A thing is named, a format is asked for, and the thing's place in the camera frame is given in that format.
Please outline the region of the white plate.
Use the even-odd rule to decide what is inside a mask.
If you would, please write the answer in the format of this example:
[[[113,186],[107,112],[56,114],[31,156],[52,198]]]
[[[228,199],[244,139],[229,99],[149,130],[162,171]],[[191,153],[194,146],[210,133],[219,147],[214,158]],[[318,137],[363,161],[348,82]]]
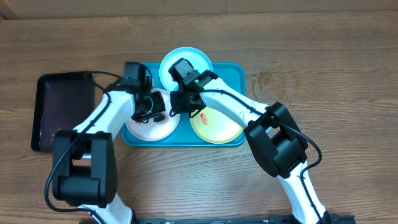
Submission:
[[[160,91],[162,94],[165,103],[165,111],[162,113],[166,115],[167,121],[163,124],[159,124],[154,123],[153,118],[151,118],[148,123],[141,123],[132,119],[128,119],[125,122],[129,132],[133,136],[144,141],[158,141],[166,138],[175,131],[180,122],[179,114],[174,117],[169,116],[169,112],[171,109],[170,93],[160,88],[153,88],[152,92],[155,91]]]

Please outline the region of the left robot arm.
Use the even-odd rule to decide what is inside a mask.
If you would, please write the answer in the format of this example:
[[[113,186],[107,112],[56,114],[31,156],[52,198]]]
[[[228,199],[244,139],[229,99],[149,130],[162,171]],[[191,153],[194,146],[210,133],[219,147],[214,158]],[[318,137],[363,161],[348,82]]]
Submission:
[[[53,168],[44,187],[50,209],[86,212],[97,223],[134,223],[133,210],[117,194],[114,139],[128,119],[148,123],[165,111],[165,103],[159,91],[152,91],[149,68],[130,65],[103,89],[101,103],[84,122],[56,132]]]

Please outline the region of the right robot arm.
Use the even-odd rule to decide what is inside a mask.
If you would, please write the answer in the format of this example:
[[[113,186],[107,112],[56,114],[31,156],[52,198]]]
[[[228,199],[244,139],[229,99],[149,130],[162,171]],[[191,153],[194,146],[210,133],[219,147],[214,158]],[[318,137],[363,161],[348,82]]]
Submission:
[[[202,109],[219,111],[242,127],[251,152],[260,167],[277,177],[299,223],[330,223],[330,215],[319,201],[308,170],[308,146],[320,148],[304,135],[288,109],[276,102],[272,106],[254,101],[229,87],[216,73],[199,72],[184,58],[169,73],[178,84],[172,91],[170,115],[196,116]]]

